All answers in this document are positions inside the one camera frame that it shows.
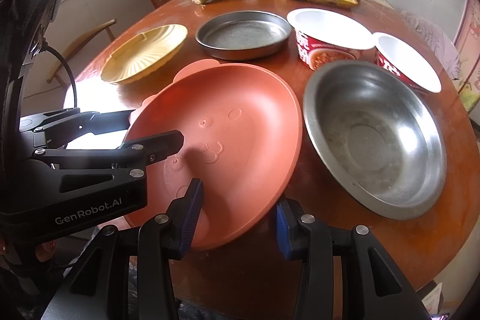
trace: stainless steel bowl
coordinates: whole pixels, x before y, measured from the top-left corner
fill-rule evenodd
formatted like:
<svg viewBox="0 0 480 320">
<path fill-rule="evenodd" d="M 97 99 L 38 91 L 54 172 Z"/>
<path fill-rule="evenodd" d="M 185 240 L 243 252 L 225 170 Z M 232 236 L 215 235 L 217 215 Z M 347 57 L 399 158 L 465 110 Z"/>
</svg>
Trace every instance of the stainless steel bowl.
<svg viewBox="0 0 480 320">
<path fill-rule="evenodd" d="M 398 78 L 363 61 L 336 61 L 310 78 L 303 114 L 311 141 L 358 202 L 395 220 L 424 214 L 446 176 L 433 115 Z"/>
<path fill-rule="evenodd" d="M 282 49 L 292 31 L 282 17 L 264 11 L 235 11 L 205 22 L 195 38 L 213 57 L 252 60 Z"/>
</svg>

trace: scalloped yellow dish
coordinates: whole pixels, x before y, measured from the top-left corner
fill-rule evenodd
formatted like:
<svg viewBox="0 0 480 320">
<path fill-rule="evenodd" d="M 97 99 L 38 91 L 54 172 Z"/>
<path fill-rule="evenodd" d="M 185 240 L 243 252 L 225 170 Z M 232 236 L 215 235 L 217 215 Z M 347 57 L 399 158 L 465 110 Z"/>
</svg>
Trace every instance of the scalloped yellow dish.
<svg viewBox="0 0 480 320">
<path fill-rule="evenodd" d="M 100 77 L 127 84 L 151 74 L 178 53 L 187 33 L 183 25 L 165 25 L 137 34 L 110 55 Z"/>
</svg>

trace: round wooden table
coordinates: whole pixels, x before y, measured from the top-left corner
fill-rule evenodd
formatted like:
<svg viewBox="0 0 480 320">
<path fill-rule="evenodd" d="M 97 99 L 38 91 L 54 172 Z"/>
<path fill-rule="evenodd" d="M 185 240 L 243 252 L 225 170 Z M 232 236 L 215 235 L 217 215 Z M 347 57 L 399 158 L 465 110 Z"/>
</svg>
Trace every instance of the round wooden table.
<svg viewBox="0 0 480 320">
<path fill-rule="evenodd" d="M 291 0 L 215 0 L 199 6 L 191 0 L 172 0 L 127 29 L 83 70 L 77 78 L 79 107 L 82 111 L 100 112 L 139 107 L 143 99 L 171 83 L 184 66 L 209 57 L 196 42 L 195 32 L 212 17 L 236 10 L 263 10 L 286 17 L 288 12 L 301 7 L 323 6 Z M 433 52 L 397 12 L 372 0 L 361 0 L 351 11 L 325 8 L 357 20 L 372 32 L 397 36 L 434 67 L 442 82 L 442 92 L 430 94 L 425 100 L 445 139 L 448 160 L 445 187 L 437 203 L 421 217 L 396 221 L 379 216 L 356 202 L 333 179 L 304 128 L 298 163 L 285 193 L 297 199 L 305 212 L 330 226 L 346 229 L 357 224 L 368 226 L 414 288 L 419 289 L 460 250 L 479 215 L 480 159 L 469 117 Z M 188 28 L 188 38 L 173 60 L 126 86 L 102 82 L 100 70 L 119 45 L 139 32 L 166 24 Z M 277 73 L 302 102 L 305 85 L 313 72 L 299 60 L 294 34 L 287 48 L 253 63 Z M 71 93 L 67 94 L 66 107 L 70 105 Z M 283 260 L 268 218 L 232 243 L 207 252 L 191 252 L 181 262 L 171 262 L 177 297 L 242 319 L 291 318 L 299 270 L 299 262 Z M 341 307 L 339 295 L 341 287 L 335 282 L 337 313 Z"/>
</svg>

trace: paper bowl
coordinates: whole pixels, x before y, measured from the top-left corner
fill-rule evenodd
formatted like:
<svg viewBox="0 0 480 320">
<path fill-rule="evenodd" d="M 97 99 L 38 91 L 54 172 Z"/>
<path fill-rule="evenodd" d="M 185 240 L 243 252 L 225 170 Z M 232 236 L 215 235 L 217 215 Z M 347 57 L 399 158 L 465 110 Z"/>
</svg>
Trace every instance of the paper bowl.
<svg viewBox="0 0 480 320">
<path fill-rule="evenodd" d="M 410 45 L 386 33 L 374 33 L 373 38 L 377 48 L 377 65 L 416 90 L 435 93 L 442 90 L 435 70 Z"/>
<path fill-rule="evenodd" d="M 301 60 L 312 70 L 334 60 L 359 59 L 375 46 L 369 30 L 359 22 L 333 11 L 307 8 L 291 11 Z"/>
</svg>

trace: white cloth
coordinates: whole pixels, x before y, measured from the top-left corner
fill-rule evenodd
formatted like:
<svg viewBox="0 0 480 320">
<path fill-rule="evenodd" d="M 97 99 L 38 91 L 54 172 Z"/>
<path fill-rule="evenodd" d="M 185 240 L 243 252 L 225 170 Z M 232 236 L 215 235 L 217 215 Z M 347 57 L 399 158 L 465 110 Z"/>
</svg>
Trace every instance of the white cloth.
<svg viewBox="0 0 480 320">
<path fill-rule="evenodd" d="M 452 80 L 460 78 L 460 58 L 452 41 L 439 26 L 426 18 L 417 16 L 403 10 L 402 17 L 415 28 L 416 32 L 424 39 L 430 49 L 435 53 L 448 76 Z"/>
</svg>

